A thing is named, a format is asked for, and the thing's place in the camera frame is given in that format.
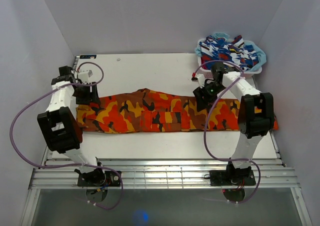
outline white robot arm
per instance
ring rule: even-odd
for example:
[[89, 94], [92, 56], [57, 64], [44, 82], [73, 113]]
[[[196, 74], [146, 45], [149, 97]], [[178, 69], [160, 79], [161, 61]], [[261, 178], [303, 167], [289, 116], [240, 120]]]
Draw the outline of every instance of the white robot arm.
[[[273, 96], [255, 89], [241, 77], [241, 73], [234, 67], [229, 67], [222, 62], [215, 63], [211, 68], [211, 73], [213, 79], [204, 79], [204, 76], [200, 74], [192, 79], [199, 82], [199, 87], [193, 91], [197, 101], [197, 110], [211, 108], [218, 93], [240, 78], [229, 89], [240, 101], [238, 112], [240, 137], [230, 159], [251, 160], [263, 136], [274, 127]], [[253, 173], [248, 160], [230, 161], [225, 171], [210, 172], [210, 176], [215, 177], [211, 180], [211, 185], [214, 186], [221, 186], [230, 181], [244, 181], [245, 185], [256, 184], [255, 180], [252, 180]]]
[[[60, 67], [59, 74], [57, 78], [52, 79], [53, 90], [69, 83], [76, 83], [71, 67]], [[90, 84], [91, 75], [91, 70], [80, 71], [77, 80], [82, 84]], [[99, 103], [100, 101], [97, 86], [69, 85], [62, 87], [52, 94], [45, 112], [37, 116], [38, 124], [51, 151], [66, 155], [75, 163], [100, 166], [98, 159], [86, 154], [80, 146], [83, 141], [82, 130], [70, 110], [73, 96], [76, 97], [76, 104], [88, 105], [90, 102]], [[88, 183], [97, 186], [104, 183], [103, 169], [81, 166], [78, 170], [76, 169], [76, 172]]]

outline colorful clothing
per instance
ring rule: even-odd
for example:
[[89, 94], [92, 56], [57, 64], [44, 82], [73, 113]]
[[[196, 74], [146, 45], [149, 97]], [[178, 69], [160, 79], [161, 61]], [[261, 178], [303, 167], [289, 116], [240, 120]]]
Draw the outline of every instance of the colorful clothing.
[[[239, 106], [236, 99], [221, 99], [210, 117], [208, 130], [239, 130]], [[76, 120], [84, 131], [108, 134], [190, 132], [204, 130], [207, 116], [205, 109], [197, 111], [195, 97], [144, 88], [102, 97], [100, 104], [79, 105]]]
[[[208, 36], [205, 41], [199, 42], [201, 50], [201, 62], [211, 60], [224, 60], [233, 62], [243, 68], [244, 71], [252, 69], [259, 63], [259, 57], [252, 45], [245, 44], [241, 35], [228, 42], [225, 37]], [[210, 70], [213, 63], [207, 63], [203, 69]]]

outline white work surface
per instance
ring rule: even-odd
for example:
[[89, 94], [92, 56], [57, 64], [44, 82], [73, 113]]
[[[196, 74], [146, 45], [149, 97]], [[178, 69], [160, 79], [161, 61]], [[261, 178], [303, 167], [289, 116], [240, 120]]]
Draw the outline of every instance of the white work surface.
[[[83, 62], [94, 62], [104, 70], [104, 80], [97, 87], [99, 97], [143, 88], [193, 96], [193, 90], [198, 87], [197, 82], [191, 81], [192, 73], [198, 66], [194, 53], [99, 54], [95, 59], [79, 59], [78, 65]], [[100, 79], [101, 73], [95, 66], [86, 64], [83, 69], [93, 71], [94, 81]], [[222, 98], [235, 99], [229, 91]], [[208, 132], [208, 147], [215, 156], [229, 158], [235, 151], [239, 134], [238, 131]], [[80, 146], [99, 159], [211, 159], [204, 147], [203, 132], [84, 132]], [[52, 158], [62, 159], [66, 156], [54, 152]], [[277, 158], [270, 133], [257, 146], [254, 158]]]

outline orange camouflage fabric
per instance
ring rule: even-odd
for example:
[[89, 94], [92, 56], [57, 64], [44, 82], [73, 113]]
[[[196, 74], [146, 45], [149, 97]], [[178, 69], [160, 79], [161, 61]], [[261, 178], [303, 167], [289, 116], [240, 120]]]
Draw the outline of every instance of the orange camouflage fabric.
[[[237, 131], [240, 102], [221, 99], [209, 120], [209, 131]], [[107, 134], [203, 131], [207, 110], [197, 111], [195, 97], [147, 88], [100, 98], [100, 104], [79, 105], [76, 120], [84, 131]]]

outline white wall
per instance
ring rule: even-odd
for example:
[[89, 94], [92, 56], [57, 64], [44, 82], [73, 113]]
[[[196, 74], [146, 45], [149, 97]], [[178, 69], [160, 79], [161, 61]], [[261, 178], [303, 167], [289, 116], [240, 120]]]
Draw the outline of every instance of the white wall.
[[213, 32], [259, 42], [282, 0], [45, 0], [74, 55], [191, 53]]
[[259, 46], [260, 89], [274, 96], [281, 156], [294, 166], [313, 225], [320, 225], [320, 0], [283, 0]]
[[[9, 127], [28, 102], [50, 90], [58, 67], [72, 65], [73, 55], [44, 0], [0, 0], [0, 225], [20, 223], [32, 167], [14, 152]], [[15, 138], [21, 151], [40, 163], [45, 149], [37, 114], [49, 99], [18, 120]]]

